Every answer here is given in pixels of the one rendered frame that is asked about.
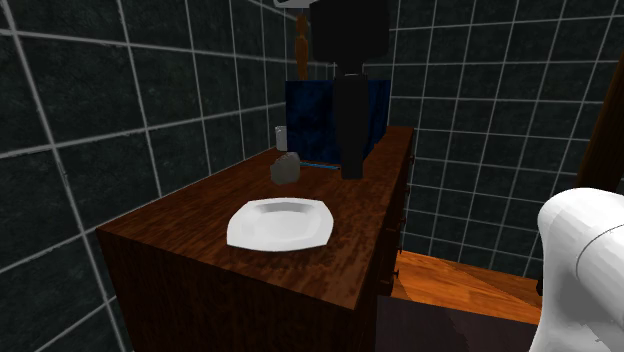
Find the grey rock-shaped object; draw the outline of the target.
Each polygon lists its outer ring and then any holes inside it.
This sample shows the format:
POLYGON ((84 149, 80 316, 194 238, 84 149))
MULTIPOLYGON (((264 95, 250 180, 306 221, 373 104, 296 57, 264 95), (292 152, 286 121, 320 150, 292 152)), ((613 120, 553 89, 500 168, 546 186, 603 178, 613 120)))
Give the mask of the grey rock-shaped object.
POLYGON ((300 178, 300 158, 296 152, 287 152, 271 166, 271 180, 277 185, 295 183, 300 178))

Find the blue robot stand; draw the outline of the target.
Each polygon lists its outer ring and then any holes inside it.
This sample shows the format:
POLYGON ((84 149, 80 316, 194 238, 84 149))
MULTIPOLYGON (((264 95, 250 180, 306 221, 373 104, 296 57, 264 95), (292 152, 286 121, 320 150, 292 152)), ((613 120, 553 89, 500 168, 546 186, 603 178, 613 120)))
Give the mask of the blue robot stand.
MULTIPOLYGON (((289 152, 302 160, 340 164, 333 116, 333 80, 285 82, 286 132, 289 152)), ((383 138, 387 128, 390 80, 369 80, 369 127, 363 158, 383 138)))

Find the white square plate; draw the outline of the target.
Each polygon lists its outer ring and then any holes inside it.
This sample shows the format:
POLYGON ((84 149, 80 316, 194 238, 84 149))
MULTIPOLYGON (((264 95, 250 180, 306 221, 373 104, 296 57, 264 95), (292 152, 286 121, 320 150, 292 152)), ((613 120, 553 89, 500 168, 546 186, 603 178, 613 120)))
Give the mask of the white square plate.
POLYGON ((248 201, 230 218, 227 244, 262 251, 289 252, 324 246, 334 218, 323 201, 267 198, 248 201))

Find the brown wooden chest of drawers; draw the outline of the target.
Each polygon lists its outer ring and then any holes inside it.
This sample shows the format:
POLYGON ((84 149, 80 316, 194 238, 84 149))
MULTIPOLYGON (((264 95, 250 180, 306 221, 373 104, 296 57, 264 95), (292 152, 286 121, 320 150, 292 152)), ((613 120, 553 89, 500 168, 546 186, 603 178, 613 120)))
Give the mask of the brown wooden chest of drawers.
POLYGON ((268 150, 100 226, 134 352, 374 352, 412 143, 411 128, 391 126, 362 179, 305 167, 288 185, 271 181, 268 150), (277 197, 322 201, 328 242, 283 253, 227 243, 239 208, 277 197))

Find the white toilet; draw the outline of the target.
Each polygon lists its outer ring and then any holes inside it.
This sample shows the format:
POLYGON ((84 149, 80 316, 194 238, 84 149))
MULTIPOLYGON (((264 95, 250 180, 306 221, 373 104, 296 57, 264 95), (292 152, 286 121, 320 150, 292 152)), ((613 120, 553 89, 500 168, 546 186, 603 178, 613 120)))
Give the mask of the white toilet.
POLYGON ((528 352, 624 352, 624 196, 566 190, 537 223, 543 296, 528 352))

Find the dark brown wooden beam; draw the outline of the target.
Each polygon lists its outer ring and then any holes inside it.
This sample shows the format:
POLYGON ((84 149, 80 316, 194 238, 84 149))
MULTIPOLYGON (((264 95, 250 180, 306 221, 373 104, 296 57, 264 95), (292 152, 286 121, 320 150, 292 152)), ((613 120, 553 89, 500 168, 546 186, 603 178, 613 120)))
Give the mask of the dark brown wooden beam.
POLYGON ((615 192, 624 175, 624 50, 577 173, 575 187, 615 192))

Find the turned brown wooden post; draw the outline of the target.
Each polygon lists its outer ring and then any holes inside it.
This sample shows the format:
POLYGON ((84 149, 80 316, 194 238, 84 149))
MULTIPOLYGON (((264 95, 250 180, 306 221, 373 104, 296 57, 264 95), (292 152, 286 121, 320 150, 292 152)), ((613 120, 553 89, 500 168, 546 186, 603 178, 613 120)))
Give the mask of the turned brown wooden post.
POLYGON ((308 22, 307 17, 304 14, 299 14, 296 17, 296 32, 295 38, 295 58, 297 62, 297 73, 300 80, 308 79, 308 22))

